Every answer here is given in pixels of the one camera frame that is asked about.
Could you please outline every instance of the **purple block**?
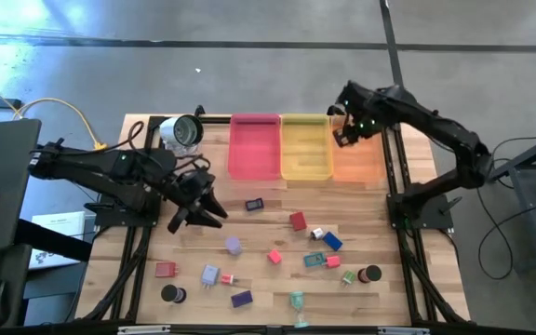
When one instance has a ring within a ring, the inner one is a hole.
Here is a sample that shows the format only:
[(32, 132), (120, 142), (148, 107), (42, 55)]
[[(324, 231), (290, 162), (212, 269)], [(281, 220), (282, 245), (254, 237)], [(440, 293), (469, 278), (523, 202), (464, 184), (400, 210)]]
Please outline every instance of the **purple block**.
[(251, 298), (251, 291), (245, 291), (239, 294), (235, 294), (231, 297), (231, 302), (233, 303), (234, 308), (253, 302), (253, 299)]
[(227, 250), (231, 255), (238, 255), (241, 253), (241, 243), (237, 237), (229, 237), (225, 243)]

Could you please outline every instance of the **wooden table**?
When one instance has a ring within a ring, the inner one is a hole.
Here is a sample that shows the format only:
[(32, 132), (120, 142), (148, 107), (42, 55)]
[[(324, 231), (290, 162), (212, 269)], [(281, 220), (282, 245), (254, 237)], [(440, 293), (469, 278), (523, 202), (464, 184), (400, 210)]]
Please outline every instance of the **wooden table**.
[[(147, 123), (149, 116), (126, 115), (120, 140), (127, 138), (131, 125), (140, 120)], [(434, 178), (436, 168), (429, 140), (412, 127), (403, 126), (403, 136), (412, 180)], [(135, 142), (142, 146), (144, 136)], [(288, 295), (294, 290), (305, 292), (305, 319), (314, 326), (410, 323), (398, 245), (385, 209), (385, 181), (380, 187), (334, 181), (233, 181), (227, 173), (228, 150), (228, 125), (205, 125), (201, 152), (212, 162), (210, 172), (217, 177), (215, 193), (229, 219), (222, 229), (182, 225), (176, 234), (170, 234), (167, 224), (175, 206), (164, 204), (148, 251), (139, 323), (292, 325), (296, 318)], [(258, 197), (264, 199), (265, 210), (246, 212), (244, 202)], [(296, 211), (303, 211), (307, 231), (293, 232), (288, 216)], [(302, 257), (310, 252), (334, 254), (323, 242), (309, 240), (309, 231), (317, 227), (333, 232), (344, 243), (337, 253), (341, 267), (304, 266)], [(94, 243), (77, 316), (91, 311), (113, 283), (125, 235), (125, 228), (112, 228)], [(238, 257), (225, 249), (228, 236), (237, 236), (242, 242), (244, 251)], [(423, 231), (422, 236), (432, 280), (457, 313), (468, 319), (452, 245), (437, 231)], [(283, 256), (278, 265), (266, 257), (272, 248)], [(154, 277), (158, 261), (175, 261), (180, 267), (178, 276)], [(239, 282), (234, 287), (218, 284), (202, 288), (200, 275), (207, 263), (220, 267), (222, 273), (235, 275)], [(341, 285), (346, 270), (356, 272), (370, 264), (382, 268), (381, 281)], [(121, 316), (129, 304), (131, 280)], [(160, 291), (167, 284), (185, 288), (186, 302), (178, 305), (162, 301)], [(248, 289), (253, 303), (234, 309), (230, 297)], [(416, 285), (415, 290), (425, 315), (421, 286)]]

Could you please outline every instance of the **concrete floor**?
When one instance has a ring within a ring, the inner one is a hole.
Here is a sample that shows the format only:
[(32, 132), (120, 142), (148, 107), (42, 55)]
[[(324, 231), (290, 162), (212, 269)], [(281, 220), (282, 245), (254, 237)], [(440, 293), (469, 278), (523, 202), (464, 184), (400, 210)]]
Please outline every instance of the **concrete floor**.
[[(536, 0), (389, 0), (397, 43), (536, 45)], [(147, 40), (385, 43), (378, 0), (0, 0), (0, 34)], [(536, 136), (536, 53), (401, 52), (405, 85), (424, 106), (476, 131), (493, 147)], [(0, 92), (32, 101), (57, 97), (81, 108), (100, 139), (114, 143), (127, 113), (320, 113), (347, 79), (393, 84), (381, 50), (176, 49), (0, 46)], [(11, 116), (0, 111), (0, 120)], [(72, 111), (43, 104), (41, 142), (64, 137), (90, 148)], [(533, 143), (503, 147), (510, 157)], [(454, 158), (434, 147), (438, 172)], [(476, 247), (491, 222), (474, 191), (452, 210), (462, 280), (473, 320), (536, 329), (536, 272), (487, 279)], [(496, 219), (519, 210), (500, 186), (482, 194)], [(21, 216), (80, 210), (86, 196), (66, 181), (30, 180)], [(516, 257), (529, 254), (523, 222), (506, 224)], [(493, 235), (484, 264), (503, 272), (507, 253)], [(71, 297), (31, 301), (28, 324), (61, 321)]]

